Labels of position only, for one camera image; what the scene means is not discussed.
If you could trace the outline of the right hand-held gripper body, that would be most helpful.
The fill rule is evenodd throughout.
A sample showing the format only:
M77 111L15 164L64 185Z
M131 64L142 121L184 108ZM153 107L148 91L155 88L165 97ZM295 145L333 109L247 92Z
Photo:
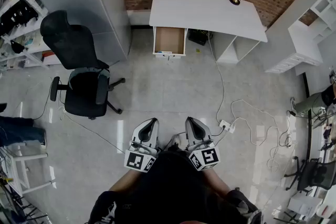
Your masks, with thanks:
M185 130L189 160L197 171L210 169L220 163L218 146L212 139L210 129L200 120L188 117Z

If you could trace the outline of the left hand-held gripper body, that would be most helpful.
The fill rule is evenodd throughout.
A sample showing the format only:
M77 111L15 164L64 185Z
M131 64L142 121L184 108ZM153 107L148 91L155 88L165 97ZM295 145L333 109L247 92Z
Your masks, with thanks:
M138 125L133 131L129 148L125 150L124 167L148 172L161 151L158 134L157 118L148 119Z

